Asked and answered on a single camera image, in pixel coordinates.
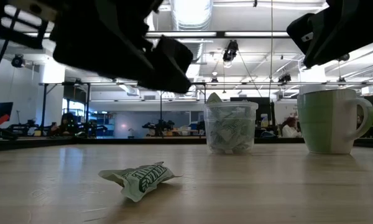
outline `cup filled with money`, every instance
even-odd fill
[[[207,145],[215,154],[249,154],[254,145],[256,110],[247,101],[222,102],[218,96],[205,104]]]

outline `red object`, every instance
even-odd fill
[[[8,115],[2,116],[0,118],[0,124],[3,124],[4,122],[6,122],[9,118],[10,118],[10,116],[8,116]]]

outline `mug handle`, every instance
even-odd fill
[[[373,124],[373,105],[369,100],[362,98],[349,100],[348,103],[361,106],[364,114],[361,126],[352,134],[347,135],[347,140],[353,141],[362,137],[371,128]]]

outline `wooden tabletop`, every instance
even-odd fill
[[[309,154],[256,144],[253,156],[205,145],[74,145],[0,152],[3,223],[373,223],[373,149]],[[172,179],[139,203],[98,176],[164,161]]]

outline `green and white mug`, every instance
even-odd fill
[[[357,105],[364,119],[357,129]],[[354,140],[373,124],[373,105],[357,98],[354,90],[326,90],[298,97],[298,117],[310,152],[349,154]]]

